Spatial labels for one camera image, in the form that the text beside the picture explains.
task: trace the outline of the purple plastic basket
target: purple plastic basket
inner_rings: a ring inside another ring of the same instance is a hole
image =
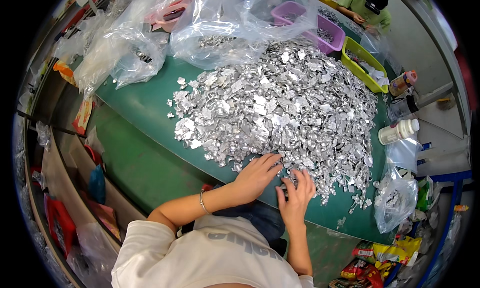
[[[285,19],[285,15],[290,13],[296,15],[302,15],[307,10],[301,4],[294,2],[294,1],[286,1],[281,3],[280,5],[276,6],[272,11],[271,14],[275,19],[275,25],[277,26],[285,26],[285,25],[292,25],[288,19]],[[329,54],[332,51],[341,51],[343,47],[343,42],[345,41],[345,32],[335,23],[329,21],[327,18],[323,17],[322,15],[318,15],[318,27],[326,30],[332,35],[333,41],[332,44],[329,44],[324,39],[321,39],[315,33],[312,32],[303,32],[303,35],[309,39],[318,41],[318,49],[325,54]]]

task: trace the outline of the green workbench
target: green workbench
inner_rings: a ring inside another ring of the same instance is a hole
[[[360,38],[351,32],[350,29],[346,27],[343,28],[347,36],[360,42]],[[334,53],[331,56],[339,59],[339,53]],[[72,65],[72,69],[78,66],[81,59],[82,58],[78,58],[76,60]],[[386,66],[385,69],[390,78],[395,77],[395,74],[389,66]],[[184,148],[183,141],[174,139],[173,132],[175,130],[175,124],[179,119],[176,117],[167,118],[169,111],[175,111],[173,107],[169,107],[166,102],[167,99],[173,98],[174,91],[179,90],[180,85],[177,83],[178,77],[185,78],[188,83],[191,80],[196,80],[197,75],[201,72],[203,72],[202,69],[196,68],[189,63],[167,57],[163,68],[150,81],[131,84],[115,90],[116,84],[114,84],[112,78],[109,77],[106,84],[102,84],[97,89],[96,94],[120,116],[153,141],[156,141],[181,159],[219,181],[229,183],[235,180],[237,173],[231,171],[228,166],[220,168],[213,160],[207,161],[204,158],[206,152],[202,147],[197,149]],[[380,93],[378,93],[378,98],[378,113],[373,120],[376,126],[370,131],[373,156],[373,167],[370,168],[370,171],[374,181],[381,179],[385,163],[385,147],[379,143],[377,133],[379,129],[389,124],[386,107]],[[243,162],[243,166],[248,164],[247,159]],[[259,197],[259,200],[273,207],[277,207],[275,186],[280,183],[278,177],[274,178]],[[159,189],[174,188],[159,185]],[[396,229],[385,234],[379,233],[375,223],[373,205],[369,206],[366,210],[357,207],[352,214],[348,214],[353,204],[351,197],[357,194],[357,192],[343,192],[343,190],[337,186],[335,186],[335,190],[336,195],[331,196],[325,206],[320,205],[320,197],[310,201],[305,215],[307,221],[346,235],[376,243],[391,244],[393,242]],[[373,201],[374,193],[375,188],[370,184],[370,187],[367,189],[367,198]],[[338,221],[344,217],[346,218],[345,223],[339,226]]]

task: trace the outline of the worker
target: worker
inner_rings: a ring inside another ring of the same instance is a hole
[[[386,33],[390,27],[392,17],[386,8],[388,0],[339,0],[336,9],[363,25],[370,33]]]
[[[281,216],[281,224],[274,214],[263,213],[256,216],[263,225],[256,223],[255,227],[249,219],[256,212],[241,213],[281,171],[282,164],[273,166],[281,157],[268,153],[253,159],[232,183],[168,201],[146,221],[130,222],[112,270],[113,288],[313,288],[303,220],[315,194],[308,172],[292,170],[297,188],[288,178],[281,178],[287,200],[276,187],[280,212],[270,208]],[[247,218],[233,217],[235,210],[237,216]],[[193,230],[176,239],[179,226],[192,221]],[[283,234],[275,230],[281,228],[286,228],[290,240],[286,261],[268,242]]]

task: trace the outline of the bangle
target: bangle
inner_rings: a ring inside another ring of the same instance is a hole
[[[212,214],[210,212],[208,212],[207,208],[205,207],[204,205],[204,200],[202,199],[202,195],[204,194],[205,190],[204,189],[201,189],[200,190],[200,204],[201,204],[201,207],[203,208],[203,210],[205,211],[205,213],[207,214]]]

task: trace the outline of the white t-shirt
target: white t-shirt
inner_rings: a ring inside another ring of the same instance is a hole
[[[206,215],[193,231],[175,239],[153,221],[128,225],[112,270],[113,288],[204,288],[239,283],[256,288],[312,288],[314,279],[298,276],[242,217]]]

